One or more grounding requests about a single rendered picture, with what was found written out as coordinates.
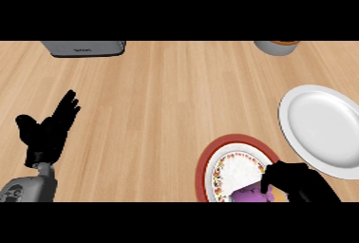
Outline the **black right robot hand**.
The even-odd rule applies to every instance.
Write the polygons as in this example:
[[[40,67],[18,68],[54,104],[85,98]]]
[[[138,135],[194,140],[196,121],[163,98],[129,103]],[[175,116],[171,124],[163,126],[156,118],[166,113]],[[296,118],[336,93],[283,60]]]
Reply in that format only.
[[[293,203],[337,203],[340,198],[317,170],[306,163],[277,161],[267,166],[262,178],[262,193],[275,186],[289,194]]]

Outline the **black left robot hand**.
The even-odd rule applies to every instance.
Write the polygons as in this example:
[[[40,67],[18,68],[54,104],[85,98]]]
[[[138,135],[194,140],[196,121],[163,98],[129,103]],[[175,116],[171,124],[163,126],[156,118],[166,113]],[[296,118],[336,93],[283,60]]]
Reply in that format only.
[[[38,122],[30,115],[17,116],[20,139],[29,146],[27,167],[33,168],[42,162],[54,164],[60,160],[80,109],[76,92],[70,90],[60,101],[54,114],[42,122]]]

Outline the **purple can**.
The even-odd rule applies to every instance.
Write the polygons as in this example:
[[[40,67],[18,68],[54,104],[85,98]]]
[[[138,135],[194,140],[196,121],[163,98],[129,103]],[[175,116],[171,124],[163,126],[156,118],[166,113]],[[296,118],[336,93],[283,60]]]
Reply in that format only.
[[[275,196],[272,195],[272,189],[268,189],[267,193],[262,193],[262,184],[258,182],[231,194],[233,202],[272,202]]]

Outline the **red-rimmed patterned plate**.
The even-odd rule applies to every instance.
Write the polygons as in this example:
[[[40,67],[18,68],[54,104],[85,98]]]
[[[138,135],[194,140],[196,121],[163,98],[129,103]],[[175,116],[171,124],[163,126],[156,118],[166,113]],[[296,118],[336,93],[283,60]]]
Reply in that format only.
[[[267,166],[280,160],[272,149],[256,138],[231,134],[207,146],[197,165],[197,198],[204,202],[233,202],[231,194],[243,187],[262,183]],[[269,186],[275,200],[289,202],[289,195]]]

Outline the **plain white plate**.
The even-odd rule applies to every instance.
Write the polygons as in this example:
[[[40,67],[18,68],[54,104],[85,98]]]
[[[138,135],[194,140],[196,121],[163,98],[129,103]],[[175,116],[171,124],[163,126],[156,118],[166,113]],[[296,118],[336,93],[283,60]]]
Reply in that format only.
[[[298,86],[278,106],[292,149],[329,176],[359,179],[359,104],[337,90]]]

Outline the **grey appliance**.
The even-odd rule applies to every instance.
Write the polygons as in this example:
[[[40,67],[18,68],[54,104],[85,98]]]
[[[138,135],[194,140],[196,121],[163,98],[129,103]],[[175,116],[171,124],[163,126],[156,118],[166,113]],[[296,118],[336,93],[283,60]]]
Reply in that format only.
[[[42,41],[57,58],[108,57],[125,53],[126,41]]]

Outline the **grey cup with orange rim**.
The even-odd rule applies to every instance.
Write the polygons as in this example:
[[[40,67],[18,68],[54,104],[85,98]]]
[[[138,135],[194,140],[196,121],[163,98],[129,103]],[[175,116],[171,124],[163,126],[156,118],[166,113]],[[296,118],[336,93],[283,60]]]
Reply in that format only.
[[[293,53],[299,41],[256,41],[258,48],[272,56],[286,56]]]

